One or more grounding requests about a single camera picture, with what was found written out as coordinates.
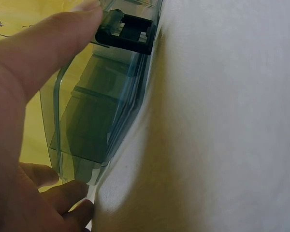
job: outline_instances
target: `hand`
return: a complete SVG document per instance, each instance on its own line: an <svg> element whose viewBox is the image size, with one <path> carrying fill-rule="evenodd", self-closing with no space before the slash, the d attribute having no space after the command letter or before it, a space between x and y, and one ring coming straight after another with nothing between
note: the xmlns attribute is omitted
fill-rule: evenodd
<svg viewBox="0 0 290 232"><path fill-rule="evenodd" d="M86 185L71 182L39 194L57 176L18 165L25 107L47 79L88 44L102 18L99 2L84 2L0 41L0 230L81 231L92 214Z"/></svg>

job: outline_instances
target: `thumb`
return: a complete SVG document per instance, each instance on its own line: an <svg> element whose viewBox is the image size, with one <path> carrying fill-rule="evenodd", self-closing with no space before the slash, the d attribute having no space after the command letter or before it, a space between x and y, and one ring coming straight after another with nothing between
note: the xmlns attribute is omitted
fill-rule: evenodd
<svg viewBox="0 0 290 232"><path fill-rule="evenodd" d="M0 66L20 84L27 101L89 43L102 19L99 5L83 2L0 41Z"/></svg>

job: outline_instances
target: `black plastic clip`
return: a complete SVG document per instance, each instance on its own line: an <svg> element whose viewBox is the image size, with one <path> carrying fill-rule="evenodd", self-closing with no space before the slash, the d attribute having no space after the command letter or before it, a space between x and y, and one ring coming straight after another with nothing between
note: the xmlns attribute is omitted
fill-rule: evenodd
<svg viewBox="0 0 290 232"><path fill-rule="evenodd" d="M155 34L153 21L112 10L103 19L95 38L104 45L150 55Z"/></svg>

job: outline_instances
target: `transparent plastic tank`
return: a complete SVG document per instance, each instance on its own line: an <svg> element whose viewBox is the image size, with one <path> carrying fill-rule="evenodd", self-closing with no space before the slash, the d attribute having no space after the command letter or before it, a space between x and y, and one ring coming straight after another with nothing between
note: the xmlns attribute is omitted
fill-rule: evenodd
<svg viewBox="0 0 290 232"><path fill-rule="evenodd" d="M153 20L155 25L161 3L102 2L104 14L120 9ZM95 185L139 112L151 56L97 43L89 46L92 53L76 56L46 83L40 95L52 167L64 182L76 179ZM70 69L79 69L81 76Z"/></svg>

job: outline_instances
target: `white fabric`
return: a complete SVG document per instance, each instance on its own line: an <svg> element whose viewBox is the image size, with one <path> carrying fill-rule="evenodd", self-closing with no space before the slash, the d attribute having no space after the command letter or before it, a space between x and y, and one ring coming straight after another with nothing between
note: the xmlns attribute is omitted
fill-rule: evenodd
<svg viewBox="0 0 290 232"><path fill-rule="evenodd" d="M290 0L165 0L97 232L290 232Z"/></svg>

